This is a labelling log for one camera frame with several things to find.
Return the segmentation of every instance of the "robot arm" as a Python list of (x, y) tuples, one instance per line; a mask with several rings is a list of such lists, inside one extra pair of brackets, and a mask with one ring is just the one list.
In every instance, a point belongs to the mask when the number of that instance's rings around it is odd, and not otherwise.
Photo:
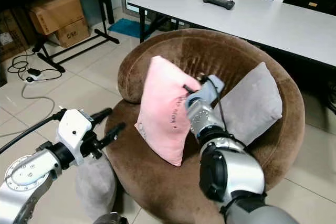
[(35, 204), (62, 170), (82, 164), (88, 155), (101, 157), (100, 150), (115, 140), (124, 128), (121, 123), (102, 140), (97, 140), (93, 128), (111, 112), (108, 108), (88, 116), (83, 111), (64, 110), (57, 130), (59, 142), (42, 144), (35, 154), (19, 158), (8, 168), (0, 187), (1, 224), (28, 223)]
[(225, 122), (216, 117), (210, 103), (224, 85), (218, 84), (215, 76), (209, 78), (186, 100), (191, 132), (202, 147), (202, 192), (217, 203), (227, 224), (298, 224), (283, 210), (265, 204), (264, 172), (244, 145), (227, 132)]

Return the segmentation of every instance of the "power strip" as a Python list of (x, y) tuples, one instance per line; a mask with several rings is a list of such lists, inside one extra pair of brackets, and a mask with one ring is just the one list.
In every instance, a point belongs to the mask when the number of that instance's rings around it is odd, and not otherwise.
[(43, 79), (44, 78), (44, 75), (41, 73), (40, 75), (38, 76), (35, 76), (33, 74), (30, 74), (25, 80), (24, 80), (24, 83), (25, 84), (28, 84), (28, 85), (35, 85), (36, 83), (38, 82), (43, 82), (43, 81), (35, 81), (35, 80), (40, 80), (40, 79)]

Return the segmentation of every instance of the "cable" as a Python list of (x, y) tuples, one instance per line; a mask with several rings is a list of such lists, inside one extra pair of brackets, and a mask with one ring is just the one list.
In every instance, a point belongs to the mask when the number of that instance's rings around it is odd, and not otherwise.
[(219, 113), (221, 114), (221, 118), (222, 118), (222, 121), (224, 123), (224, 128), (225, 128), (225, 133), (228, 134), (228, 136), (236, 141), (237, 143), (241, 144), (244, 148), (246, 148), (246, 144), (244, 144), (242, 141), (238, 140), (237, 138), (235, 138), (235, 136), (231, 133), (228, 132), (227, 130), (227, 126), (226, 126), (226, 122), (225, 122), (225, 118), (224, 118), (224, 112), (223, 112), (223, 107), (222, 107), (222, 104), (221, 104), (221, 98), (219, 96), (219, 93), (218, 93), (218, 90), (217, 90), (217, 87), (216, 85), (213, 83), (213, 81), (207, 76), (206, 77), (206, 80), (209, 81), (211, 83), (211, 85), (214, 87), (215, 91), (216, 91), (216, 95), (217, 95), (217, 102), (218, 102), (218, 106), (219, 106)]
[(22, 134), (20, 134), (19, 136), (17, 136), (16, 138), (14, 138), (13, 140), (9, 141), (7, 144), (5, 144), (3, 147), (0, 148), (0, 154), (3, 153), (5, 150), (7, 150), (8, 148), (10, 148), (12, 145), (14, 145), (17, 141), (19, 141), (21, 138), (23, 138), (24, 136), (28, 135), (29, 133), (33, 132), (34, 130), (40, 128), (42, 125), (46, 124), (47, 122), (53, 120), (53, 117), (49, 117), (44, 119), (43, 121), (33, 125), (32, 127), (30, 127), (29, 129), (27, 129), (26, 131), (24, 131)]
[(219, 112), (221, 114), (221, 118), (222, 118), (222, 121), (224, 123), (225, 131), (227, 132), (226, 122), (225, 122), (223, 108), (222, 108), (222, 104), (221, 104), (221, 98), (219, 97), (219, 93), (218, 93), (217, 87), (216, 87), (216, 85), (212, 82), (212, 80), (209, 77), (206, 77), (206, 79), (211, 83), (211, 85), (214, 87), (214, 89), (216, 91), (217, 102), (218, 102), (218, 105), (219, 105)]
[[(29, 70), (28, 56), (32, 56), (34, 54), (35, 54), (35, 52), (33, 52), (32, 54), (27, 54), (27, 51), (26, 51), (25, 55), (19, 55), (19, 56), (14, 57), (12, 59), (12, 64), (7, 68), (7, 71), (9, 73), (17, 73), (18, 77), (21, 80), (24, 81), (25, 79), (20, 75), (20, 73), (23, 73), (23, 72), (26, 72), (26, 71)], [(15, 62), (16, 59), (18, 59), (19, 57), (22, 57), (22, 56), (25, 56), (26, 60), (20, 60), (20, 61)], [(58, 79), (62, 76), (62, 73), (60, 71), (58, 71), (57, 69), (44, 69), (44, 70), (41, 70), (40, 72), (42, 73), (42, 72), (45, 72), (45, 71), (56, 71), (56, 72), (59, 73), (59, 76), (52, 77), (52, 78), (46, 78), (46, 79), (38, 79), (38, 80), (34, 80), (34, 81), (55, 80), (55, 79)]]
[[(55, 101), (49, 97), (44, 97), (44, 96), (40, 96), (40, 97), (25, 97), (24, 96), (24, 91), (26, 89), (27, 85), (25, 84), (21, 90), (21, 97), (24, 98), (24, 99), (47, 99), (49, 101), (52, 102), (52, 108), (50, 110), (50, 112), (47, 114), (47, 116), (45, 116), (42, 120), (45, 120), (47, 119), (51, 114), (52, 112), (54, 111), (54, 108), (55, 108)], [(0, 135), (0, 137), (6, 137), (6, 136), (10, 136), (10, 135), (15, 135), (15, 134), (18, 134), (18, 133), (21, 133), (21, 132), (24, 132), (25, 130), (22, 130), (22, 131), (17, 131), (17, 132), (12, 132), (12, 133), (8, 133), (8, 134), (4, 134), (4, 135)]]
[(45, 69), (45, 70), (42, 70), (42, 72), (45, 72), (45, 71), (56, 71), (59, 73), (59, 76), (57, 77), (53, 77), (53, 78), (48, 78), (48, 79), (38, 79), (38, 80), (35, 80), (35, 81), (49, 81), (49, 80), (55, 80), (55, 79), (58, 79), (62, 76), (62, 73), (60, 71), (58, 71), (57, 69), (51, 69), (51, 68), (48, 68), (48, 69)]
[[(12, 64), (7, 68), (7, 72), (9, 73), (22, 73), (22, 72), (25, 72), (28, 70), (28, 56), (32, 56), (35, 54), (35, 52), (31, 53), (31, 54), (27, 54), (27, 51), (25, 51), (26, 54), (25, 55), (19, 55), (19, 56), (16, 56), (12, 59)], [(15, 62), (16, 59), (22, 57), (22, 56), (25, 56), (26, 57), (26, 60), (20, 60), (18, 62)]]

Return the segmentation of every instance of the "pink pillow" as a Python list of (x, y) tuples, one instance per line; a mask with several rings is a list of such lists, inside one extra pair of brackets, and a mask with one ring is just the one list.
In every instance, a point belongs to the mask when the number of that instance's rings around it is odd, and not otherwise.
[(136, 129), (150, 148), (175, 166), (180, 166), (185, 138), (190, 129), (184, 101), (186, 84), (194, 90), (201, 85), (161, 56), (151, 59), (141, 98)]

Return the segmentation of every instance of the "remote controller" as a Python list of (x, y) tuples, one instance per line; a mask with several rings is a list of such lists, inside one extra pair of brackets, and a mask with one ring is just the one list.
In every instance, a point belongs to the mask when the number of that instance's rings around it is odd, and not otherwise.
[(234, 7), (235, 2), (233, 0), (203, 0), (204, 3), (212, 3), (214, 5), (219, 5), (227, 10), (231, 10)]

